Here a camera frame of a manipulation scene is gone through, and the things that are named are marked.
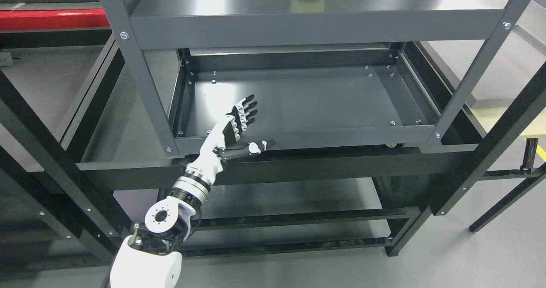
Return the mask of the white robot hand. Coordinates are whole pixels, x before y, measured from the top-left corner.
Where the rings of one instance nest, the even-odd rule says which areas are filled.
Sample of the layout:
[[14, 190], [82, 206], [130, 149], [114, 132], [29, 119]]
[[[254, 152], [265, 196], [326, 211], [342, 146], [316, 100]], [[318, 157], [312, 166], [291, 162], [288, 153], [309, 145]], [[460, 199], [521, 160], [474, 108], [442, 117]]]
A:
[[[257, 101], [254, 94], [251, 94], [234, 104], [233, 115], [220, 117], [203, 142], [196, 160], [187, 164], [187, 177], [198, 179], [206, 185], [213, 185], [216, 176], [224, 171], [222, 162], [256, 157], [274, 146], [274, 140], [236, 144], [240, 139], [240, 132], [247, 131], [248, 126], [254, 123], [254, 116], [258, 112], [256, 106]], [[240, 121], [240, 130], [237, 128], [236, 117]]]

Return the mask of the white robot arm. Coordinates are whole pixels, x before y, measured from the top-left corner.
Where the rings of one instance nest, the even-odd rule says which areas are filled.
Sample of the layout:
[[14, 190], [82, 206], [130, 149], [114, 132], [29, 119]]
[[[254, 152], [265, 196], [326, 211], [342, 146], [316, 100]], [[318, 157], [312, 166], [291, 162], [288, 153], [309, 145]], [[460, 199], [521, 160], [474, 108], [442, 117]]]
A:
[[251, 94], [222, 115], [205, 138], [197, 158], [185, 165], [166, 198], [154, 203], [143, 223], [121, 242], [103, 288], [173, 288], [183, 265], [181, 246], [196, 230], [217, 175], [228, 162], [265, 152], [271, 140], [239, 143], [255, 120], [257, 101]]

